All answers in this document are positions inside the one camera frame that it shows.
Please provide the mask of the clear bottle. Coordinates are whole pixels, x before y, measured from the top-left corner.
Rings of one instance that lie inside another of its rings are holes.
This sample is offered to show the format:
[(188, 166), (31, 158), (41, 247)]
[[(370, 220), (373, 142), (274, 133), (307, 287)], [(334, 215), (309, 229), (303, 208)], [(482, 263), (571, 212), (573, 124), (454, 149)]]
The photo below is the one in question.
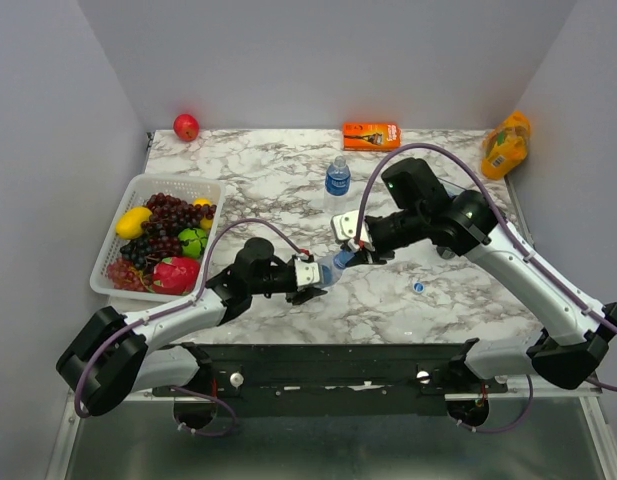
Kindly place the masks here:
[(346, 268), (338, 255), (321, 258), (317, 261), (317, 264), (320, 275), (317, 287), (320, 289), (326, 289), (336, 284)]
[(328, 166), (324, 180), (324, 210), (336, 214), (345, 209), (351, 184), (351, 171), (343, 156)]

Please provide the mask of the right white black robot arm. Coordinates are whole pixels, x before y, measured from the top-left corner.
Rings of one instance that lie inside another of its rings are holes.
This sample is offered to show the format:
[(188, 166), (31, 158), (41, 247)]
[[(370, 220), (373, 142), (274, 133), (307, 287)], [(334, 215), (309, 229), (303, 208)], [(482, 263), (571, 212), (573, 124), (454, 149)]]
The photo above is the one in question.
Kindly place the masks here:
[(574, 390), (596, 371), (617, 337), (617, 303), (602, 304), (560, 274), (506, 220), (485, 188), (450, 196), (423, 159), (406, 158), (374, 172), (397, 212), (358, 213), (343, 229), (365, 262), (382, 261), (422, 240), (479, 266), (513, 294), (541, 323), (525, 337), (468, 341), (448, 367), (448, 379), (468, 392), (498, 375), (536, 374)]

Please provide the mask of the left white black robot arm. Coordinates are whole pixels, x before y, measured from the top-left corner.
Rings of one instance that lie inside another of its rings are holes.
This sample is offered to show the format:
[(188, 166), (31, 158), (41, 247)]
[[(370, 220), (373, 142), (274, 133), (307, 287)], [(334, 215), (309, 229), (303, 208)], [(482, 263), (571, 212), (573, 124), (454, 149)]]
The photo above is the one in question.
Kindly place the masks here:
[(175, 371), (166, 373), (158, 350), (235, 319), (256, 295), (283, 294), (300, 304), (323, 294), (323, 282), (323, 269), (313, 256), (283, 261), (269, 241), (252, 238), (196, 293), (127, 314), (111, 306), (97, 310), (59, 357), (56, 370), (72, 389), (81, 418), (103, 415), (131, 392), (146, 388), (178, 385), (197, 395), (209, 385), (208, 368), (184, 352)]

